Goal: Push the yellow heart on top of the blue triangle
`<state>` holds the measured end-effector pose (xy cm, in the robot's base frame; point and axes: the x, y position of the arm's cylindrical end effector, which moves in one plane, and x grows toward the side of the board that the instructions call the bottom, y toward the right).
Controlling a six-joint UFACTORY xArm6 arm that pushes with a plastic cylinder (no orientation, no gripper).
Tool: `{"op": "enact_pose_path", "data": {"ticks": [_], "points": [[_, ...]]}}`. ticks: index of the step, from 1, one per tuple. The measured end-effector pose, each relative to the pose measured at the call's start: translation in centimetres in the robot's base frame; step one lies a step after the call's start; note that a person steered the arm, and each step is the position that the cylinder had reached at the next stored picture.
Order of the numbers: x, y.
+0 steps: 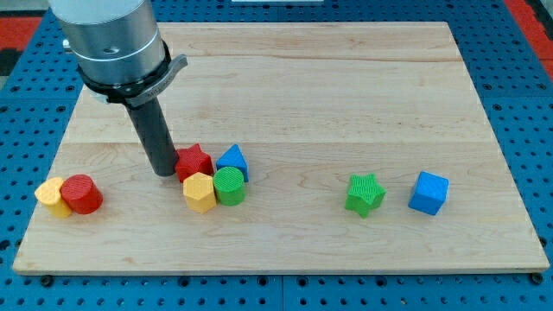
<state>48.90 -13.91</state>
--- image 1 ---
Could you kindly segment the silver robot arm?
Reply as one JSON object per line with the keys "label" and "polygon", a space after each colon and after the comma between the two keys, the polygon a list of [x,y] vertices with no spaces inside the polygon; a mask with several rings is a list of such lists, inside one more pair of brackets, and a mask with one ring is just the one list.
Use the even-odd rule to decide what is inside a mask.
{"label": "silver robot arm", "polygon": [[87,87],[107,103],[137,107],[155,99],[188,62],[173,57],[149,0],[50,0]]}

